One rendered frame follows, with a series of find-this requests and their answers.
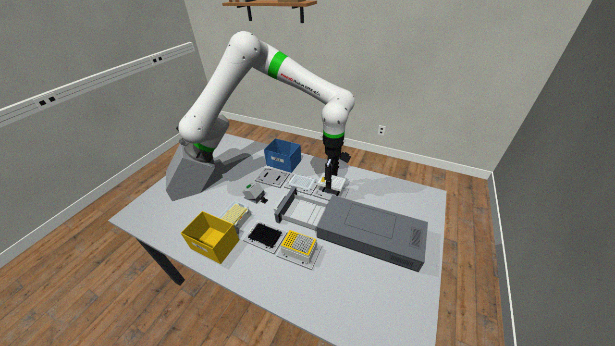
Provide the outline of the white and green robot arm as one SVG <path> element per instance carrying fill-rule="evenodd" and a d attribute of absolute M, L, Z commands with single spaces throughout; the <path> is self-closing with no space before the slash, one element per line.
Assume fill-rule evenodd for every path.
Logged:
<path fill-rule="evenodd" d="M 188 156 L 204 163 L 212 160 L 214 149 L 229 127 L 228 119 L 220 112 L 252 67 L 324 103 L 320 135 L 323 144 L 328 148 L 344 145 L 346 121 L 355 104 L 352 93 L 309 72 L 254 34 L 240 31 L 230 39 L 208 85 L 176 128 Z"/>

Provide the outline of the blue bin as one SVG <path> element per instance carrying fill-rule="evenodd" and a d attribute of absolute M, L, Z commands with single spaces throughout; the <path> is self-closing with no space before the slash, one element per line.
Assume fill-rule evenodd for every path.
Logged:
<path fill-rule="evenodd" d="M 267 166 L 292 173 L 301 162 L 301 146 L 275 138 L 264 149 L 264 156 Z"/>

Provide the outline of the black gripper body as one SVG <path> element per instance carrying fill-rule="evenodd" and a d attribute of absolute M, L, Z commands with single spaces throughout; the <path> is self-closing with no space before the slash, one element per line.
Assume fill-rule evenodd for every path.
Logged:
<path fill-rule="evenodd" d="M 336 156 L 339 156 L 341 154 L 341 147 L 328 148 L 325 146 L 325 153 L 327 156 L 329 156 L 329 159 L 331 159 L 331 164 L 333 164 L 334 158 L 336 158 Z"/>

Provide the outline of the yellow waste bin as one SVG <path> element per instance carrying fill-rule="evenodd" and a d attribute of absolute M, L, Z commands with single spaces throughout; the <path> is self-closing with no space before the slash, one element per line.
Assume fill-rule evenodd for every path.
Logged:
<path fill-rule="evenodd" d="M 239 242 L 234 225 L 202 211 L 182 232 L 190 249 L 219 264 Z"/>

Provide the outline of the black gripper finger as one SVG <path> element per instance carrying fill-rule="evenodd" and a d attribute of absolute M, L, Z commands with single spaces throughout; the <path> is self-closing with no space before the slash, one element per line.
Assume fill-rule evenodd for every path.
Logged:
<path fill-rule="evenodd" d="M 326 180 L 326 188 L 331 190 L 331 185 L 332 185 L 332 167 L 335 165 L 335 161 L 336 158 L 334 158 L 333 164 L 331 164 L 331 159 L 329 159 L 327 161 L 327 163 L 325 164 L 325 177 L 324 180 Z"/>
<path fill-rule="evenodd" d="M 336 159 L 336 161 L 335 161 L 335 165 L 332 168 L 332 175 L 337 176 L 338 167 L 340 167 L 340 166 L 338 166 L 338 164 L 340 164 L 340 162 L 338 162 L 339 159 Z"/>

